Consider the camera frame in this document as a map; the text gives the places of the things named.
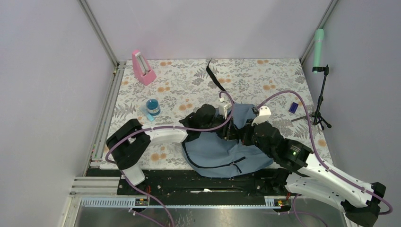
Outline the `blue-grey student backpack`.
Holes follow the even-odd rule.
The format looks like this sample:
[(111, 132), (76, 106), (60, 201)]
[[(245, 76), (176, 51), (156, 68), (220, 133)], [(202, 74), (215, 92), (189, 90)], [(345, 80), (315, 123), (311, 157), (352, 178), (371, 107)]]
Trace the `blue-grey student backpack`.
[[(256, 115), (253, 104), (234, 104), (232, 118), (239, 130), (252, 123)], [(273, 159), (256, 146), (244, 146), (240, 139), (223, 140), (217, 134), (207, 134), (198, 140), (182, 144), (189, 165), (200, 175), (211, 178), (231, 178), (264, 169)]]

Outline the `blue lidded round jar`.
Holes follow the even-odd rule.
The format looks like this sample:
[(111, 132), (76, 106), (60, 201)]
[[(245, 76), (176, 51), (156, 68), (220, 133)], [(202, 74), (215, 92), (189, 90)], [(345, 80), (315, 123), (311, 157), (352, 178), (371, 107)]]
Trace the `blue lidded round jar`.
[(160, 106), (159, 102), (156, 99), (149, 99), (145, 104), (147, 112), (152, 115), (156, 116), (160, 114)]

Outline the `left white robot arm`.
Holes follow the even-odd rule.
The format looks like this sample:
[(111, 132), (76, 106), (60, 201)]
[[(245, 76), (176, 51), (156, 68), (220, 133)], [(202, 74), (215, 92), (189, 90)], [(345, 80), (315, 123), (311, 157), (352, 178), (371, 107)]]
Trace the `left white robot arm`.
[(106, 141), (109, 151), (106, 161), (116, 164), (135, 194), (142, 194), (147, 187), (145, 175), (138, 164), (150, 146), (164, 143), (185, 144), (207, 134), (221, 133), (232, 119), (232, 105), (222, 103), (218, 109), (204, 104), (197, 112), (188, 115), (179, 124), (145, 128), (137, 119), (126, 122)]

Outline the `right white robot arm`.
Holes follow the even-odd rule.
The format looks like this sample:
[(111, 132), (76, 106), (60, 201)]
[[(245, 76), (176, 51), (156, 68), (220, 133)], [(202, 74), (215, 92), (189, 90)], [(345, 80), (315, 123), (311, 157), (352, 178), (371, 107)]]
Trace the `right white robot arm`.
[(255, 145), (279, 164), (271, 181), (274, 193), (301, 194), (324, 202), (362, 227), (376, 223), (380, 200), (386, 191), (383, 184), (363, 182), (319, 161), (317, 152), (299, 141), (284, 138), (268, 122), (256, 125), (248, 122), (238, 135), (242, 145)]

